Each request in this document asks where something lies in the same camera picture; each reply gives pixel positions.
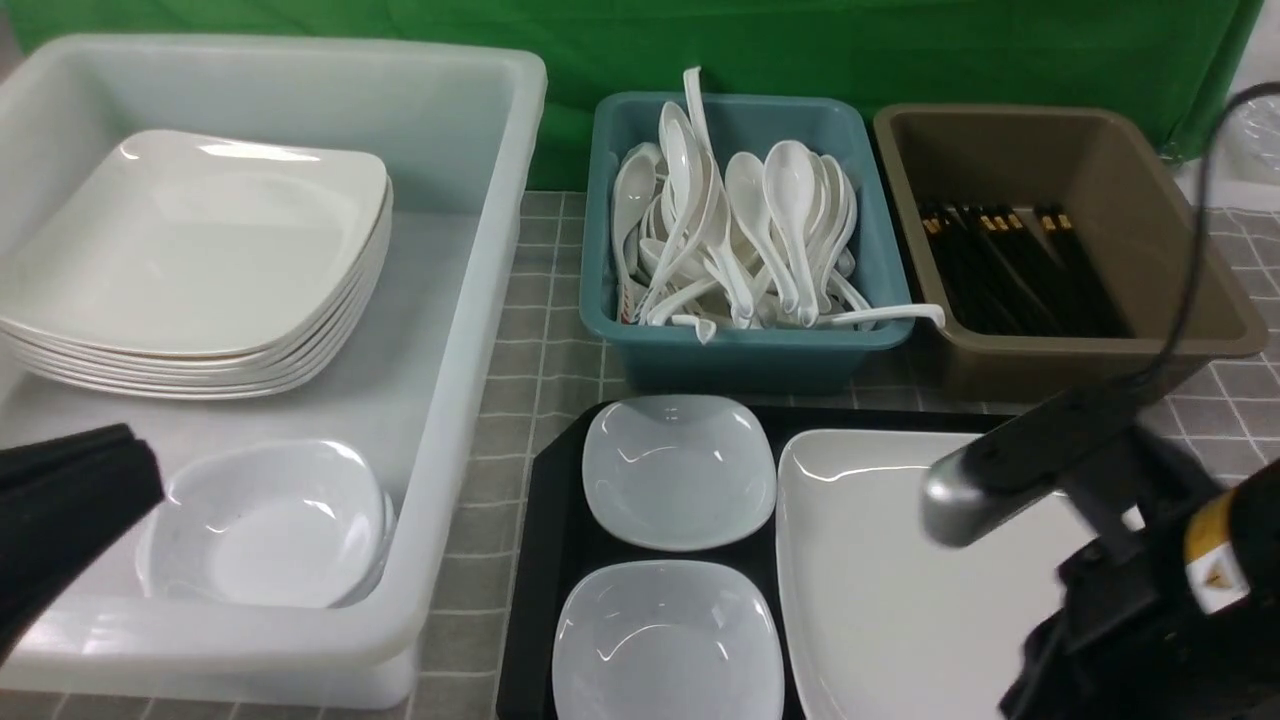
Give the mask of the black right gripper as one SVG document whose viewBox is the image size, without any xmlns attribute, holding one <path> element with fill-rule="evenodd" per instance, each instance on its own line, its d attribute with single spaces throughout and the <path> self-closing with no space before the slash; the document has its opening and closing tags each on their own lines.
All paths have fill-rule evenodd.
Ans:
<svg viewBox="0 0 1280 720">
<path fill-rule="evenodd" d="M 1242 491 L 1142 428 L 1130 386 L 1062 392 L 934 462 L 922 523 L 961 548 L 1062 492 L 1093 539 L 1059 565 L 1006 719 L 1238 719 Z"/>
</svg>

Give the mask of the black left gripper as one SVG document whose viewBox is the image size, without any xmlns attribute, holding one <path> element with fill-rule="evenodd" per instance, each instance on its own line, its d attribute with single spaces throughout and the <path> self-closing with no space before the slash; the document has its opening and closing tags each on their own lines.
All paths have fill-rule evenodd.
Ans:
<svg viewBox="0 0 1280 720">
<path fill-rule="evenodd" d="M 150 445 L 127 424 L 1 451 L 1 659 L 165 497 Z"/>
</svg>

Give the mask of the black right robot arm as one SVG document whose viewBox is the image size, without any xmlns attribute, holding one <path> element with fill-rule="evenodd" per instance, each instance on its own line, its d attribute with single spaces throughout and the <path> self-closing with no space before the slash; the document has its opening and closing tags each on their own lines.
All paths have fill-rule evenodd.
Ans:
<svg viewBox="0 0 1280 720">
<path fill-rule="evenodd" d="M 1277 465 L 1216 482 L 1111 380 L 1064 391 L 934 462 L 922 524 L 974 544 L 1055 491 L 1094 532 L 1021 647 L 1006 719 L 1247 719 L 1277 701 Z"/>
</svg>

